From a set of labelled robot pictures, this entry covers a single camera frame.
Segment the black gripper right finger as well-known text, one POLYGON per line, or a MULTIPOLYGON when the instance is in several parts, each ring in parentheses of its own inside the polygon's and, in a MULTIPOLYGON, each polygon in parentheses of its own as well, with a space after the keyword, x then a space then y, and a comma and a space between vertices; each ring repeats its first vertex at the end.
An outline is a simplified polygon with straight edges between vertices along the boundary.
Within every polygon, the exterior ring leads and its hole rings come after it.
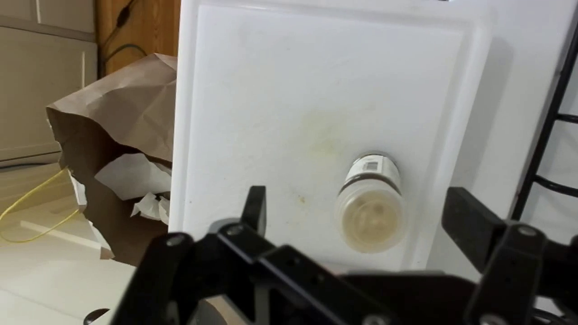
POLYGON ((506 231, 506 222, 466 188, 446 192, 441 224, 477 271, 486 269, 506 231))

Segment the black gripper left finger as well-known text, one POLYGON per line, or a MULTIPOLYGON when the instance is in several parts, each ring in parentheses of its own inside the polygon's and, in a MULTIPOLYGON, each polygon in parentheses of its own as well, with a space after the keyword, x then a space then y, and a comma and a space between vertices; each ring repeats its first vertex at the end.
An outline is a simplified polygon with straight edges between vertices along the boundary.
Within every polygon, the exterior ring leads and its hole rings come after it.
POLYGON ((240 220, 256 231, 258 235, 266 233, 267 224, 267 192, 264 186, 251 186, 240 220))

